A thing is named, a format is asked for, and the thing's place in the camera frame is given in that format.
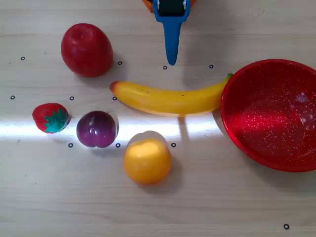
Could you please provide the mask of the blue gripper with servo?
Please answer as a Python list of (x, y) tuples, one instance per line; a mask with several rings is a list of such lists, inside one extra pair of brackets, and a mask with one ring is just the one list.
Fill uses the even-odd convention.
[(191, 0), (153, 1), (156, 20), (163, 24), (166, 56), (172, 66), (177, 61), (181, 25), (187, 20), (191, 6)]

